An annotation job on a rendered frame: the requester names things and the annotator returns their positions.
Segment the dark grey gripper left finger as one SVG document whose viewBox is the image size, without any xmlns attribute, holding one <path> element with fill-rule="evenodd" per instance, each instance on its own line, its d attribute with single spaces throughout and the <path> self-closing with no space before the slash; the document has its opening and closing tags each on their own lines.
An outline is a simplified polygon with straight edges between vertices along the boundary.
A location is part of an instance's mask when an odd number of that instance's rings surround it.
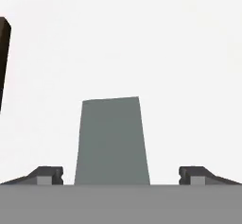
<svg viewBox="0 0 242 224">
<path fill-rule="evenodd" d="M 3 182 L 3 185 L 63 185 L 62 175 L 62 166 L 38 166 L 27 176 Z"/>
</svg>

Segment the dark brown board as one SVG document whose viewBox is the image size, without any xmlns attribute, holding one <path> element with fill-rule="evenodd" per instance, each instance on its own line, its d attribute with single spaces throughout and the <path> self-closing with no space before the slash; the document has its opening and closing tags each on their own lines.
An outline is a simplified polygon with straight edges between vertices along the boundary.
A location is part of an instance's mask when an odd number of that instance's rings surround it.
<svg viewBox="0 0 242 224">
<path fill-rule="evenodd" d="M 11 26 L 5 17 L 0 17 L 0 111 L 4 91 L 7 61 L 9 54 Z"/>
</svg>

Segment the grey tapered block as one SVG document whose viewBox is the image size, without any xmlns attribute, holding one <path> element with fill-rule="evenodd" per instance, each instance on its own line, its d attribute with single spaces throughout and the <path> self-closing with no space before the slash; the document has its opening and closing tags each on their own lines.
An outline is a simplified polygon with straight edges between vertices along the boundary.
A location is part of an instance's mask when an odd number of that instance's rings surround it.
<svg viewBox="0 0 242 224">
<path fill-rule="evenodd" d="M 150 184 L 137 96 L 82 102 L 75 184 Z"/>
</svg>

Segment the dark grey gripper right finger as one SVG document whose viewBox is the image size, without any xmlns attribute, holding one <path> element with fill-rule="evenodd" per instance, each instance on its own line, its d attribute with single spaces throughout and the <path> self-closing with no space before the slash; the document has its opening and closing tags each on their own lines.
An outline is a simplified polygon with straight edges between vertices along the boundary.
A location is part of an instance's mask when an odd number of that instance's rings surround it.
<svg viewBox="0 0 242 224">
<path fill-rule="evenodd" d="M 204 166 L 181 166 L 179 185 L 240 185 L 240 182 L 214 175 Z"/>
</svg>

